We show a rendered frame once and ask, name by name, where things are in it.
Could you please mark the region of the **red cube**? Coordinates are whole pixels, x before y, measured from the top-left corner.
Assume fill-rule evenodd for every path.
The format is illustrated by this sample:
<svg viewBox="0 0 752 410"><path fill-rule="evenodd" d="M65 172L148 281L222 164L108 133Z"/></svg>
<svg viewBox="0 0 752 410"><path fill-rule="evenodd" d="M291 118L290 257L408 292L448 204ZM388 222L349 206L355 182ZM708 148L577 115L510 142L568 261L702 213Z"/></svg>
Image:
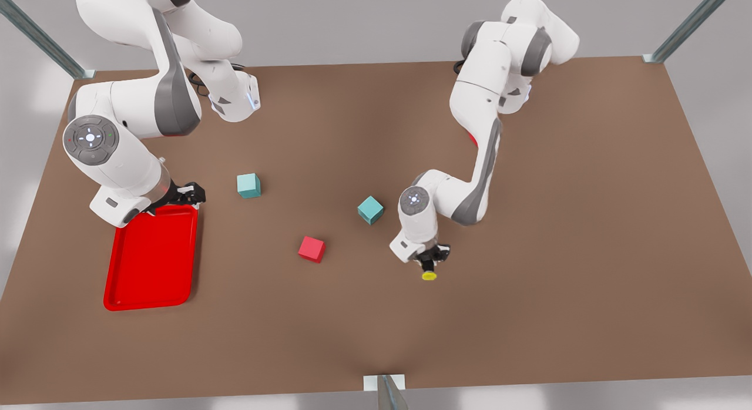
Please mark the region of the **red cube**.
<svg viewBox="0 0 752 410"><path fill-rule="evenodd" d="M326 249L327 245L324 241L304 236L298 249L298 255L311 262L320 263Z"/></svg>

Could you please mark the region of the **red plastic tray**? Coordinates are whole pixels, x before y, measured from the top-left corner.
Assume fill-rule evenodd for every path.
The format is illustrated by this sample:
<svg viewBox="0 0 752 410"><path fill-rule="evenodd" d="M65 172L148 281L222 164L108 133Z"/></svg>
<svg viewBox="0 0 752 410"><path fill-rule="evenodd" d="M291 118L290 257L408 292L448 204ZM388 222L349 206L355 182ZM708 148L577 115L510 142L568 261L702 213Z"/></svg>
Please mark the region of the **red plastic tray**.
<svg viewBox="0 0 752 410"><path fill-rule="evenodd" d="M115 231L103 305L109 311L181 305L190 297L198 210L164 206Z"/></svg>

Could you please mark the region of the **silver frame post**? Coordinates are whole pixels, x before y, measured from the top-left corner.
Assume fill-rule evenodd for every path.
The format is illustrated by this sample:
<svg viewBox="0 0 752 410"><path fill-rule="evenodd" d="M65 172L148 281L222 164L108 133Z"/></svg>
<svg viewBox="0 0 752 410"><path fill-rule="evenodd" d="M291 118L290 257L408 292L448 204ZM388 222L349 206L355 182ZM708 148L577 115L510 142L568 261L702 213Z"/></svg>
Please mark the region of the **silver frame post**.
<svg viewBox="0 0 752 410"><path fill-rule="evenodd" d="M726 0L702 0L652 53L642 55L644 63L664 63Z"/></svg>
<svg viewBox="0 0 752 410"><path fill-rule="evenodd" d="M402 391L406 389L404 374L363 376L363 391L378 393L378 410L409 410Z"/></svg>
<svg viewBox="0 0 752 410"><path fill-rule="evenodd" d="M32 43L50 57L62 70L75 80L91 80L96 75L95 70L86 70L59 46L53 38L45 32L25 11L13 0L0 0L0 14L24 33Z"/></svg>

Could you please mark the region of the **teal cube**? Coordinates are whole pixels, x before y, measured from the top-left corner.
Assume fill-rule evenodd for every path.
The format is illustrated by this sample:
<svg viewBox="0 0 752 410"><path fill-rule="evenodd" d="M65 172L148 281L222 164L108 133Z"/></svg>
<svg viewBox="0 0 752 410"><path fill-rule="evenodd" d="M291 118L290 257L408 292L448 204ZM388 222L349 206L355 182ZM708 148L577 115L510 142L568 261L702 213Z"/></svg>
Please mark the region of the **teal cube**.
<svg viewBox="0 0 752 410"><path fill-rule="evenodd" d="M236 178L237 193L243 199L261 196L260 178L256 173L240 174Z"/></svg>
<svg viewBox="0 0 752 410"><path fill-rule="evenodd" d="M373 196L368 196L358 207L358 214L368 225L373 225L384 212L384 206Z"/></svg>

